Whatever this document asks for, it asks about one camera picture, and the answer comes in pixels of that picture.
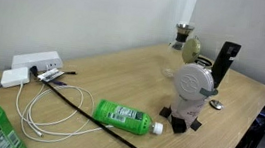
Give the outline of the clear glass bottle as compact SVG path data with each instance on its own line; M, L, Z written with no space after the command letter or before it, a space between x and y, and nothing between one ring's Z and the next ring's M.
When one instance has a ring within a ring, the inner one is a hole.
M184 23L178 23L176 29L176 38L166 49L164 62L161 67L162 74L168 78L173 77L176 69L181 66L184 44L187 41L188 35L194 31L192 25Z

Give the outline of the green plastic bottle lying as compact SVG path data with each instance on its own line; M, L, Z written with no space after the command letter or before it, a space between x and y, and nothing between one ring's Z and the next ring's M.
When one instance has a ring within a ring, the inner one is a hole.
M148 132L160 135L164 129L160 122L153 122L151 116L143 111L109 100L101 100L98 103L93 118L136 135L146 135Z

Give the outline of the black rectangular stand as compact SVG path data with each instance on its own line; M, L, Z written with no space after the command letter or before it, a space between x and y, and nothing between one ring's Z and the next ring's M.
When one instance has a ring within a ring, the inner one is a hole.
M221 52L219 52L211 70L215 89L219 87L221 80L229 70L231 63L234 61L234 58L236 58L240 48L240 45L227 41L222 46Z

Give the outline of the olive round mirror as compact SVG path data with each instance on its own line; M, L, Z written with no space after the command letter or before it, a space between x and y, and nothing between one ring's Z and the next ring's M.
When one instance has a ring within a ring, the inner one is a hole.
M185 64L193 63L199 56L201 51L201 44L199 38L195 36L193 39L190 38L185 42L184 48L182 50L182 58Z

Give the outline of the small silver oval object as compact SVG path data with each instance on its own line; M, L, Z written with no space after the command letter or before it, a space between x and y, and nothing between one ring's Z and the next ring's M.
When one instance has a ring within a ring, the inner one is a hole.
M215 109L215 110L221 110L223 109L223 105L220 101L216 101L215 99L212 99L210 101L211 106Z

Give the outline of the silver foil packet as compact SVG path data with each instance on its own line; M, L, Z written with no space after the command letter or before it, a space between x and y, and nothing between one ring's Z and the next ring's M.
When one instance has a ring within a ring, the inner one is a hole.
M63 75L62 71L58 70L57 68L54 68L54 69L51 69L51 70L44 72L41 75L39 74L38 78L40 79L40 81L50 82L51 80L56 79L62 75Z

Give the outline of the white power strip box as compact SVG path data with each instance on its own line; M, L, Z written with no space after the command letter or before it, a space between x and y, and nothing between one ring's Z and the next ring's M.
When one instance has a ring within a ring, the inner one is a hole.
M38 71L44 71L47 69L62 68L62 59L56 51L48 52L38 52L29 54L20 54L12 58L13 69L23 68L23 67L37 67Z

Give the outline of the white charger adapter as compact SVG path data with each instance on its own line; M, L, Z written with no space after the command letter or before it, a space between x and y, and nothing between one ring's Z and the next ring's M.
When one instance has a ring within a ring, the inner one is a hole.
M1 77L1 85L4 88L14 87L22 84L26 84L30 81L30 73L27 67L21 67L17 69L10 69L3 71Z

